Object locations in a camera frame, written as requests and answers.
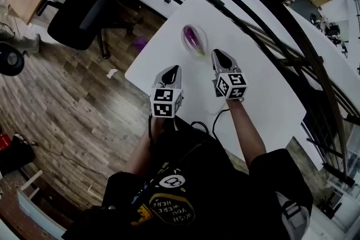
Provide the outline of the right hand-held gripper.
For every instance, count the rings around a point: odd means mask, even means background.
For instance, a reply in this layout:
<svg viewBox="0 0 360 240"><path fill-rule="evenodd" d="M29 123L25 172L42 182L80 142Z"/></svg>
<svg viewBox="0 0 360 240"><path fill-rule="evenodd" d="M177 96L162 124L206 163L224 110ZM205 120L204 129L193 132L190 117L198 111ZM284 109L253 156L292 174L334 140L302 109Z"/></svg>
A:
<svg viewBox="0 0 360 240"><path fill-rule="evenodd" d="M215 71L215 93L225 99L243 99L248 87L237 61L227 52L214 49L211 61Z"/></svg>

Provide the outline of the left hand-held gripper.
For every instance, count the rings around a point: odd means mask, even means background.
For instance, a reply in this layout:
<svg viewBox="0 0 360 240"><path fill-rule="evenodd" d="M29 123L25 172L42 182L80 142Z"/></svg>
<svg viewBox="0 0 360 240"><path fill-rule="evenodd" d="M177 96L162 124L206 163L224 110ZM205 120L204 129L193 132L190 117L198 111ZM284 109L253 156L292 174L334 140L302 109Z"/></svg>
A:
<svg viewBox="0 0 360 240"><path fill-rule="evenodd" d="M150 94L151 111L154 117L175 117L183 100L182 70L169 66L155 77Z"/></svg>

